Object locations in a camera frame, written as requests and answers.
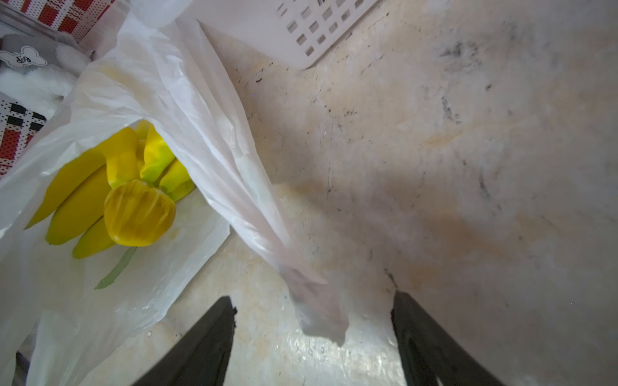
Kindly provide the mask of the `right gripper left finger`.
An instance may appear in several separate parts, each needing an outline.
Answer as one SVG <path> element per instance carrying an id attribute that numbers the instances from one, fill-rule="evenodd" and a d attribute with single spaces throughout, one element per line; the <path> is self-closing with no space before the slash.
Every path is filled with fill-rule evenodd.
<path id="1" fill-rule="evenodd" d="M 219 298 L 136 385 L 222 385 L 229 365 L 237 309 Z"/>

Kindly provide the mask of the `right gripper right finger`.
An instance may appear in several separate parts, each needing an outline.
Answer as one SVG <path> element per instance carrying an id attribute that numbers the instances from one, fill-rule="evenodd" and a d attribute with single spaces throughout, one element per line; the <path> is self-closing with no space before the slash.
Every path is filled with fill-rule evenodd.
<path id="1" fill-rule="evenodd" d="M 410 294 L 394 295 L 391 321 L 409 385 L 501 385 Z"/>

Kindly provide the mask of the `white plastic bag lemon print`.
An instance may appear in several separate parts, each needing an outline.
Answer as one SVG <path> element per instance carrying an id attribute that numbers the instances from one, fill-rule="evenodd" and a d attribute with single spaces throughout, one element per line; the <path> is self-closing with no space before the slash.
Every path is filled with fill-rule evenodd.
<path id="1" fill-rule="evenodd" d="M 1 181 L 1 382 L 78 385 L 172 304 L 230 233 L 285 281 L 304 334 L 343 344 L 295 249 L 241 101 L 199 23 L 131 11 Z"/>

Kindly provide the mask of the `yellow banana bunch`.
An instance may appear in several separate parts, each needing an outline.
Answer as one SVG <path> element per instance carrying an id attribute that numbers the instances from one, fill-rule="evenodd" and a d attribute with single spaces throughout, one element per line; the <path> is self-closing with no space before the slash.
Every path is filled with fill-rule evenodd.
<path id="1" fill-rule="evenodd" d="M 146 247 L 171 228 L 177 202 L 195 188 L 154 125 L 141 120 L 61 167 L 28 225 L 51 220 L 45 240 L 77 240 L 75 259 L 116 244 Z"/>

